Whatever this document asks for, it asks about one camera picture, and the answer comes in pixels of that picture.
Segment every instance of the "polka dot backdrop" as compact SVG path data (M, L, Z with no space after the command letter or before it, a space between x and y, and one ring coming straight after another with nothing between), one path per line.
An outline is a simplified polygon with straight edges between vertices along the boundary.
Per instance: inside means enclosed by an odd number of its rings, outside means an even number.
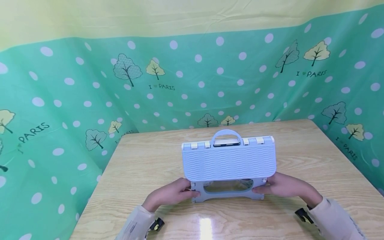
M68 239L119 140L138 132L310 119L384 194L383 11L1 52L1 238Z

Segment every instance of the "yellow wall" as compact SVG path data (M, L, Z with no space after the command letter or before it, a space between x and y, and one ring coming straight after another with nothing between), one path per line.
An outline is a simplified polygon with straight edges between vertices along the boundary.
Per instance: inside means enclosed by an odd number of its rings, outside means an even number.
M4 0L0 50L73 36L169 36L294 26L382 3L384 0Z

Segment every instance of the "table surface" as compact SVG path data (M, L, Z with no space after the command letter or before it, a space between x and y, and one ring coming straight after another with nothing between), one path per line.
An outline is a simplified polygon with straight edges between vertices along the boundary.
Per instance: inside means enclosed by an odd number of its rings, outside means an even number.
M90 198L71 240L113 240L135 206L154 189L183 177L181 143L206 141L220 129L242 137L273 136L277 169L303 179L333 198L369 240L384 237L384 198L340 150L309 120L269 122L125 135ZM309 240L322 239L315 226L294 212L299 198L266 196L190 200L159 208L165 221L156 240Z

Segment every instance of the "person's left hand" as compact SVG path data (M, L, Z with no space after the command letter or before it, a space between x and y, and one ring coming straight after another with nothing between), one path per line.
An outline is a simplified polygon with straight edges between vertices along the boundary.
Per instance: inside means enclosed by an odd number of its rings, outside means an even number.
M149 212L155 212L161 205L178 204L181 201L200 196L200 192L187 190L191 186L190 184L188 179L181 177L151 192L142 206Z

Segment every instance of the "sleeve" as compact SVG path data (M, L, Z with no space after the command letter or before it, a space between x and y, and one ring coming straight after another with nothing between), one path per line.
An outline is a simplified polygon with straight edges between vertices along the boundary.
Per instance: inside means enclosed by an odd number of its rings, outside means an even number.
M155 213L139 205L129 215L115 240L145 240L154 222Z
M351 216L335 201L323 197L308 215L326 240L367 240Z

